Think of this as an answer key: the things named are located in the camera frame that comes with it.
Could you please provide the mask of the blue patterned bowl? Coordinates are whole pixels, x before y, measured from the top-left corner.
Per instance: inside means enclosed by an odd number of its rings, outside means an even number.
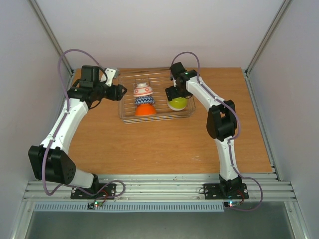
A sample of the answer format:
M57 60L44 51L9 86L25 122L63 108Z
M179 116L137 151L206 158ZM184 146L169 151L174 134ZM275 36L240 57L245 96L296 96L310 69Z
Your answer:
M142 97L136 97L135 98L135 105L139 106L142 104L151 104L154 105L155 101L152 96L142 96Z

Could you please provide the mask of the wire dish rack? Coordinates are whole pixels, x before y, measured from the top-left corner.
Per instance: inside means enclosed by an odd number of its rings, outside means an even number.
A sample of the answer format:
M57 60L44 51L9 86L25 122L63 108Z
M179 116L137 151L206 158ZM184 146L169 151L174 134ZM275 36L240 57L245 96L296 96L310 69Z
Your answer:
M174 111L169 108L165 89L172 86L173 82L170 80L170 70L167 67L122 70L118 75L118 83L127 88L127 92L119 102L119 117L124 123L186 118L191 116L196 109L194 98L187 99L187 105L181 111ZM155 115L135 115L136 105L133 90L138 83L147 83L152 87Z

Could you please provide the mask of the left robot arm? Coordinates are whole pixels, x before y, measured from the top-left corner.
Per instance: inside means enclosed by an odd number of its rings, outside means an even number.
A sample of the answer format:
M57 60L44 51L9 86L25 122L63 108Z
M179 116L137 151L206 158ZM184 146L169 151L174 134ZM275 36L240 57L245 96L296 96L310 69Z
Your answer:
M47 183L73 188L74 198L97 198L104 190L98 176L77 168L68 156L69 147L79 123L102 99L120 101L127 89L113 84L118 69L82 66L81 76L66 92L63 109L48 136L39 146L31 146L28 157L36 179L42 181L45 194L51 196Z

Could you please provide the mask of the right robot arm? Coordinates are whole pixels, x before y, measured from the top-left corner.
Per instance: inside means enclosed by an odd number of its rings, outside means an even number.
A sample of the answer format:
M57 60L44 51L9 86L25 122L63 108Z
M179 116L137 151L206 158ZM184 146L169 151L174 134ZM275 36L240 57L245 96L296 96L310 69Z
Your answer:
M183 109L179 101L196 97L207 110L206 129L215 140L220 162L219 192L222 198L230 198L242 185L234 150L234 136L237 128L235 104L216 95L195 70L186 70L182 63L171 65L173 86L166 88L167 104L170 109Z

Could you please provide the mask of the yellow bowl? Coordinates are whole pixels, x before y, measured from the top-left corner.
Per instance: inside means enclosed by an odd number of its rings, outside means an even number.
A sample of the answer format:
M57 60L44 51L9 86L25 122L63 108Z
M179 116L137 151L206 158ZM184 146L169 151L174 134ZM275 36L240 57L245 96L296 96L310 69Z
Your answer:
M168 107L173 111L182 111L187 106L188 99L179 97L167 102Z

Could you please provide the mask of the white bowl orange outside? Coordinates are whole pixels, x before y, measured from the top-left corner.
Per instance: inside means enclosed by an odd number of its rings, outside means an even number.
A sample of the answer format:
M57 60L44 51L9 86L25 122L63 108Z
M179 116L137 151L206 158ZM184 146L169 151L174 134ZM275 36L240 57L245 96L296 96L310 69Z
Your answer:
M138 105L135 110L135 116L151 116L156 113L156 109L152 104Z

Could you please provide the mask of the red patterned bowl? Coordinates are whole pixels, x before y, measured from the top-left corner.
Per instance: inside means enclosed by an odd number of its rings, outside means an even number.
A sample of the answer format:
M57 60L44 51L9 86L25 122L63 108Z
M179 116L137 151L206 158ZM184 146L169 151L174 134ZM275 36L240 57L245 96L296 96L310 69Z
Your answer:
M151 86L149 86L147 83L137 83L137 86L135 87L133 91L134 97L144 97L149 96L154 93Z

